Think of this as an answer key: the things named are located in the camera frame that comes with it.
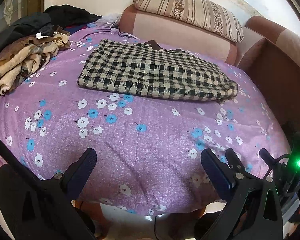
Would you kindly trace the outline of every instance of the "striped cushion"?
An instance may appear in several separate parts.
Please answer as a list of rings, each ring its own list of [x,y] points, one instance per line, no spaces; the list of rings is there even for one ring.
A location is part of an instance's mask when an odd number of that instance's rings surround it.
[[[209,0],[133,0],[141,11],[151,12],[211,31],[233,42],[243,40],[238,19],[222,6]]]

